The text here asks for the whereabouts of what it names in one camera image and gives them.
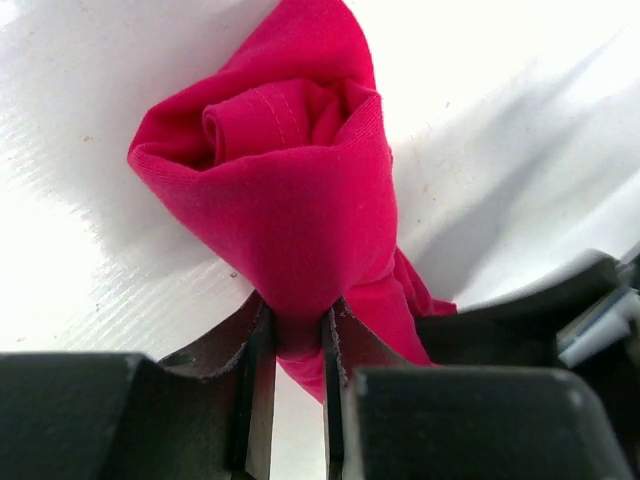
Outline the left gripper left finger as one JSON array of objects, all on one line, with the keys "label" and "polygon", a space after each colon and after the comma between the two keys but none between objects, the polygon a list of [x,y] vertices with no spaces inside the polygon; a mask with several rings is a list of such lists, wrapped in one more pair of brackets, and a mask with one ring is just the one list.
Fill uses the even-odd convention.
[{"label": "left gripper left finger", "polygon": [[275,355],[252,294],[202,337],[137,353],[1,358],[5,479],[266,479]]}]

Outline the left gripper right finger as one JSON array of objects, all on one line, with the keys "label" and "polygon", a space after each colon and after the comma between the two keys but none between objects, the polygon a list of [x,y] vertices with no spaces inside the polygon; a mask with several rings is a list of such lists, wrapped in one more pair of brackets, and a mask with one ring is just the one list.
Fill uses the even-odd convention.
[{"label": "left gripper right finger", "polygon": [[631,479],[635,380],[410,365],[344,304],[323,326],[331,479]]}]

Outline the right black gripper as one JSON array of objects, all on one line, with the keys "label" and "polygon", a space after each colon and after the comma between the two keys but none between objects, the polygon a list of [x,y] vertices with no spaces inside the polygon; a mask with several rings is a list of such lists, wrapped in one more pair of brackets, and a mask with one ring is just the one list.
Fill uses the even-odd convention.
[{"label": "right black gripper", "polygon": [[636,380],[639,333],[573,368],[557,357],[556,334],[619,287],[639,292],[639,259],[601,255],[532,293],[456,315],[420,319],[418,334],[442,364],[562,367],[589,379]]}]

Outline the magenta t shirt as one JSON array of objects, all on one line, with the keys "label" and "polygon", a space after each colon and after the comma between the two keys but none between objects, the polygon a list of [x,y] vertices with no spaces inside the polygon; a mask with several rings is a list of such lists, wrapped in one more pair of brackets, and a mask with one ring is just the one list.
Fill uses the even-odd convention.
[{"label": "magenta t shirt", "polygon": [[321,320],[339,299],[392,350],[430,358],[433,298],[398,247],[381,97],[340,1],[282,1],[221,70],[151,108],[131,168],[275,313],[282,368],[322,399]]}]

